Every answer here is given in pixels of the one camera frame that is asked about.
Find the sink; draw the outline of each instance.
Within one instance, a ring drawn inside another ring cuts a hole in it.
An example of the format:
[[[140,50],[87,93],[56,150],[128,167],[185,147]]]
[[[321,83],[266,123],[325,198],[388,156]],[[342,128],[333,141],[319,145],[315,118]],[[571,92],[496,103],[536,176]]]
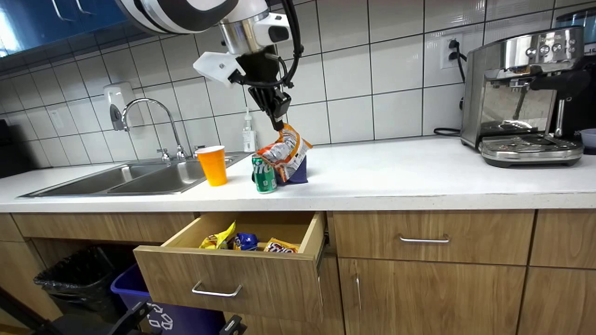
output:
[[[228,154],[226,168],[248,155]],[[135,162],[44,188],[19,198],[176,194],[206,179],[201,164],[196,160],[170,164],[161,161]]]

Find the trash can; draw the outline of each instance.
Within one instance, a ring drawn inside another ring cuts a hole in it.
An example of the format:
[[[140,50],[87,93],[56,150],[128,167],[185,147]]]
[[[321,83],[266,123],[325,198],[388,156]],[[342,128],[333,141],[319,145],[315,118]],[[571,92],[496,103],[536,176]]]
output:
[[[126,312],[110,284],[134,264],[132,246],[92,246],[59,261],[37,275],[60,311],[115,324]]]
[[[148,300],[153,308],[147,315],[149,324],[161,329],[163,335],[218,335],[225,325],[223,312],[154,303],[136,264],[114,280],[111,291],[118,294],[129,309]]]

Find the blue upper cabinet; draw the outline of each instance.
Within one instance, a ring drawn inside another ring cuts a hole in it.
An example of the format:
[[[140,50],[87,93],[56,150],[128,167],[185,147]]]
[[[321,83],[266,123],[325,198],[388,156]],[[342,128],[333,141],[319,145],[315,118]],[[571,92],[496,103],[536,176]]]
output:
[[[126,21],[115,0],[72,0],[79,11],[86,32],[113,26]]]
[[[0,39],[8,54],[123,21],[115,0],[0,0]]]
[[[9,54],[83,32],[72,0],[0,0],[0,38]]]

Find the white countertop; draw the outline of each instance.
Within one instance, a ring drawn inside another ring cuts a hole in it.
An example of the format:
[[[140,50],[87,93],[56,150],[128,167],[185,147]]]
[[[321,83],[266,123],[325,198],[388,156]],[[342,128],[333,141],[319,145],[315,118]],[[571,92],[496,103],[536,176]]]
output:
[[[596,157],[573,167],[487,165],[456,138],[315,147],[308,184],[257,193],[250,156],[228,183],[177,195],[16,199],[116,164],[31,171],[0,179],[0,212],[208,212],[237,210],[541,209],[596,207]]]

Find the black trash bag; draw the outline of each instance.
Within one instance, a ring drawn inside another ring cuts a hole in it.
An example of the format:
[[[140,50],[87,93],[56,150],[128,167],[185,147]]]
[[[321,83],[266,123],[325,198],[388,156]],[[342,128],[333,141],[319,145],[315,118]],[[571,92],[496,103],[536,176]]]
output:
[[[33,282],[48,292],[62,313],[114,324],[124,315],[126,306],[110,291],[110,285],[135,262],[132,249],[115,245],[88,247],[41,272]]]

